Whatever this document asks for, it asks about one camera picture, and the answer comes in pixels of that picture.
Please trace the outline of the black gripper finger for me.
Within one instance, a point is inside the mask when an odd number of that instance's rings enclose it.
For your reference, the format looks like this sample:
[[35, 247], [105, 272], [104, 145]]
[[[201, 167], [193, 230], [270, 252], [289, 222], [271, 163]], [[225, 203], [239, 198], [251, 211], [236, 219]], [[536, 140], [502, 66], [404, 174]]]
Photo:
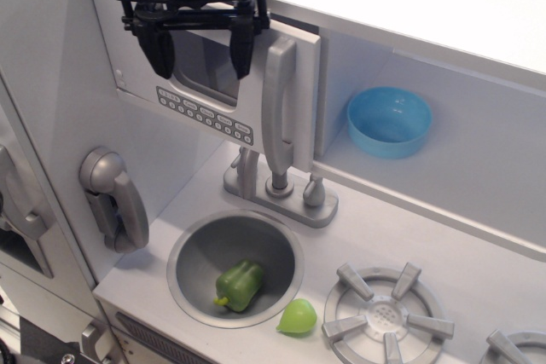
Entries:
[[162, 30], [139, 29], [136, 37], [154, 72], [162, 78], [169, 79], [175, 62], [171, 34]]
[[230, 28], [229, 54], [235, 75], [238, 79], [246, 77], [251, 70], [254, 44], [254, 24], [234, 22]]

